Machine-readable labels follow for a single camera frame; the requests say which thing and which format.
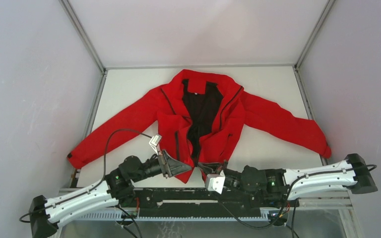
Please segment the red jacket black lining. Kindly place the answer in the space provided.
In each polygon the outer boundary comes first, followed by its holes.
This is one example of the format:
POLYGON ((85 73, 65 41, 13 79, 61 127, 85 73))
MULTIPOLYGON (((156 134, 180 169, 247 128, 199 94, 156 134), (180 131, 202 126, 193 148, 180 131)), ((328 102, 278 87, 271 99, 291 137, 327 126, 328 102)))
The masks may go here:
POLYGON ((184 69, 92 131, 68 155, 81 169, 158 124, 160 147, 192 168, 228 161, 244 126, 303 146, 324 158, 331 148, 318 124, 246 92, 232 78, 184 69))

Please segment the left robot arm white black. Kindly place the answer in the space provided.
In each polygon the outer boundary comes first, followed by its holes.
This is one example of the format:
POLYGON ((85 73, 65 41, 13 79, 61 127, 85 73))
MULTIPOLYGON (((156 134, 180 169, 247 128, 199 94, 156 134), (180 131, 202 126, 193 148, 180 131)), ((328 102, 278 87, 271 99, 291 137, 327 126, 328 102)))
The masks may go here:
POLYGON ((166 151, 145 162, 128 156, 117 169, 87 187, 55 198, 35 197, 28 213, 32 237, 48 238, 71 221, 102 208, 131 206, 135 182, 157 175, 171 178, 191 170, 190 165, 171 158, 166 151))

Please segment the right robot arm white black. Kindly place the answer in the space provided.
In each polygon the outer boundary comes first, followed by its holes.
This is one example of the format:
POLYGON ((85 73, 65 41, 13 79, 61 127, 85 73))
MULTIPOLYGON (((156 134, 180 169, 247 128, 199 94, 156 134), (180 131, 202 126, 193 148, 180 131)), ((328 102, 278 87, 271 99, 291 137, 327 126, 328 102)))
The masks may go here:
POLYGON ((206 190, 218 194, 238 191, 272 206, 316 192, 349 190, 352 194, 367 194, 378 190, 371 175, 376 165, 366 164, 356 153, 337 163, 309 169, 261 170, 246 165, 238 172, 227 165, 227 162, 198 164, 206 190))

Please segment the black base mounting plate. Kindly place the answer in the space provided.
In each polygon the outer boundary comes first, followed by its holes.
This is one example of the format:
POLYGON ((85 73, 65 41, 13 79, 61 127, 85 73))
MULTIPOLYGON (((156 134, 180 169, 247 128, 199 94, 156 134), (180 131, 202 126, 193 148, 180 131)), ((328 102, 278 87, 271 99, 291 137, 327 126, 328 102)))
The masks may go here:
POLYGON ((136 211, 140 217, 257 217, 261 210, 284 211, 298 207, 293 200, 283 203, 239 191, 226 190, 222 194, 203 188, 136 188, 134 194, 120 202, 120 206, 136 211))

